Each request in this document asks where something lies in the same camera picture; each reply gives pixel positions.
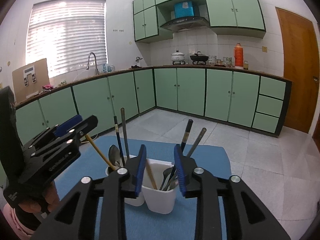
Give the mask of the person's left hand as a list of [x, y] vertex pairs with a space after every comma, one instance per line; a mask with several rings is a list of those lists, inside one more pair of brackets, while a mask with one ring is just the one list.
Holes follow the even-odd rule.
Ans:
[[55, 181], [52, 181], [39, 196], [21, 201], [19, 207], [25, 212], [37, 213], [42, 209], [39, 202], [40, 200], [46, 201], [46, 207], [49, 212], [52, 212], [58, 207], [60, 198], [57, 194]]

